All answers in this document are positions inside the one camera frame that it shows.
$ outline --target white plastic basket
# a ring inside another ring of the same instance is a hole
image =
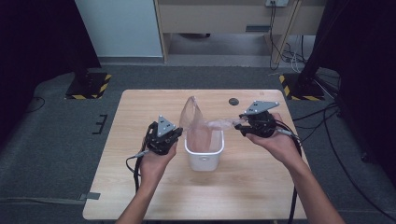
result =
[[[224,149],[224,132],[213,131],[210,142],[210,152],[192,152],[187,145],[187,138],[184,140],[184,148],[189,154],[189,164],[193,171],[214,171],[218,168],[219,157]]]

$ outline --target electrical outlet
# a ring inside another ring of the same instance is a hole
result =
[[[272,2],[275,2],[276,7],[286,7],[289,0],[266,0],[265,5],[271,7],[273,5]]]

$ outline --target yellow black striped tape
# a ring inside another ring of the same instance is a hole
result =
[[[111,75],[107,74],[105,77],[105,80],[103,81],[103,84],[97,94],[94,95],[66,95],[66,99],[75,99],[75,100],[85,100],[85,99],[100,99],[102,98],[103,94],[105,93],[105,90],[107,88],[107,84],[110,81]]]
[[[280,83],[282,83],[283,90],[286,95],[286,99],[288,100],[309,100],[309,101],[320,101],[324,100],[324,97],[315,97],[315,96],[294,96],[290,93],[290,88],[285,77],[279,77]]]

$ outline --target finger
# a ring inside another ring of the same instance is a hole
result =
[[[257,144],[257,145],[259,145],[260,142],[263,141],[263,138],[261,138],[261,137],[255,135],[255,134],[253,134],[253,133],[247,133],[246,137],[247,137],[250,141],[252,141],[254,144]]]
[[[277,120],[279,120],[279,121],[282,121],[282,118],[280,117],[280,114],[279,114],[279,113],[273,113],[272,115],[273,115],[274,119],[277,119]]]
[[[175,156],[175,155],[176,155],[176,152],[177,152],[177,142],[175,142],[175,143],[171,146],[171,148],[169,149],[169,152],[172,154],[172,156]]]

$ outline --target black curtain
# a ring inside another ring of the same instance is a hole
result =
[[[74,1],[0,1],[0,144],[40,82],[91,67],[100,64]]]
[[[396,187],[396,1],[328,0],[313,53],[299,80],[320,67],[341,78],[337,103],[368,159]]]

